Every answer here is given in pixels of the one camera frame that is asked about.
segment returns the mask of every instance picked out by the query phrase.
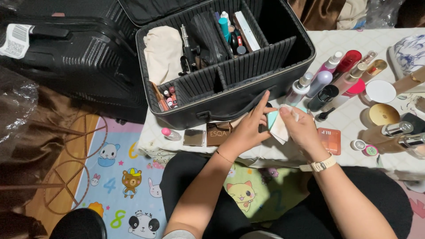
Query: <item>black pants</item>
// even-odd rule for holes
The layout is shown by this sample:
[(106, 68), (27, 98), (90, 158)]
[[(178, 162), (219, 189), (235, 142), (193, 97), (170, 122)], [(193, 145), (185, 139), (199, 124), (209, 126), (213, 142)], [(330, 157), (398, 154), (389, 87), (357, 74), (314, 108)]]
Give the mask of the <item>black pants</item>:
[[(180, 196), (207, 161), (197, 154), (182, 152), (168, 162), (160, 184), (167, 221)], [(343, 170), (381, 211), (397, 237), (406, 239), (410, 233), (413, 211), (403, 189), (378, 170), (363, 167), (343, 167)], [(283, 239), (342, 238), (314, 177), (308, 182), (308, 190), (310, 195), (276, 220), (269, 231)], [(238, 239), (253, 230), (248, 219), (223, 188), (203, 238)]]

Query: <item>hand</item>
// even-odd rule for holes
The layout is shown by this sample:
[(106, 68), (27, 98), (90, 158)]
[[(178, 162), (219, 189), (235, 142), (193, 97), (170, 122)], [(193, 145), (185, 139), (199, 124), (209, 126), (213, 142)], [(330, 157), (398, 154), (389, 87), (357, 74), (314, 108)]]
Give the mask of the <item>hand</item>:
[(281, 107), (279, 110), (280, 116), (283, 122), (285, 122), (291, 138), (309, 153), (313, 161), (321, 162), (329, 158), (328, 151), (319, 140), (316, 125), (311, 115), (306, 114), (297, 107), (293, 107), (293, 109), (295, 113), (300, 116), (298, 121), (295, 121), (287, 108)]
[(264, 114), (277, 110), (266, 107), (269, 95), (270, 92), (266, 91), (258, 105), (241, 120), (237, 128), (218, 148), (220, 154), (227, 157), (228, 160), (235, 160), (241, 153), (270, 138), (269, 131), (258, 132), (259, 124), (267, 126), (267, 118)]

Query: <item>makeup case handle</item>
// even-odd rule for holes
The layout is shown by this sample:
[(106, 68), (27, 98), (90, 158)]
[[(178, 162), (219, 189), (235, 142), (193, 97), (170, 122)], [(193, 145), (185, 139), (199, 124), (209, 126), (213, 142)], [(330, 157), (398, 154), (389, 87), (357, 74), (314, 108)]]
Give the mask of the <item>makeup case handle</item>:
[(196, 117), (198, 119), (209, 118), (211, 121), (212, 120), (228, 121), (228, 120), (233, 120), (233, 119), (239, 118), (244, 113), (249, 112), (254, 106), (256, 106), (260, 102), (261, 98), (266, 93), (266, 91), (271, 91), (275, 87), (276, 87), (276, 85), (265, 89), (263, 92), (261, 92), (259, 95), (257, 95), (248, 105), (246, 105), (243, 109), (241, 109), (240, 111), (238, 111), (236, 113), (226, 114), (226, 115), (213, 115), (213, 114), (211, 114), (211, 111), (203, 111), (203, 112), (196, 113)]

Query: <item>white watch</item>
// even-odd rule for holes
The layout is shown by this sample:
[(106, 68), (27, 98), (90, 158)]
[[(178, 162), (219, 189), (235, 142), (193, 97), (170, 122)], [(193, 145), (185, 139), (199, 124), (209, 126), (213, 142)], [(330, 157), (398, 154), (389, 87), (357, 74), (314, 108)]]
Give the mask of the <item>white watch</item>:
[(331, 154), (331, 156), (321, 162), (314, 162), (312, 164), (306, 164), (306, 165), (300, 165), (300, 170), (303, 172), (319, 172), (322, 170), (325, 170), (333, 165), (335, 165), (337, 161), (335, 160), (334, 156)]

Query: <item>person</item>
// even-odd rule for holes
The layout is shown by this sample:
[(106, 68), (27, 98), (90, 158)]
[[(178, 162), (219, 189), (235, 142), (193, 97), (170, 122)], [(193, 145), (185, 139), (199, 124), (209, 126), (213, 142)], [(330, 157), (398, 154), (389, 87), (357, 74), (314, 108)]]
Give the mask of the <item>person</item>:
[[(160, 184), (168, 221), (163, 238), (406, 239), (413, 211), (403, 189), (379, 170), (338, 164), (313, 171), (310, 194), (270, 228), (252, 227), (223, 184), (236, 158), (270, 137), (258, 132), (258, 124), (266, 125), (264, 114), (277, 110), (265, 107), (268, 97), (267, 91), (210, 159), (181, 152), (168, 162)], [(312, 117), (294, 110), (297, 122), (280, 109), (291, 138), (310, 162), (330, 158)]]

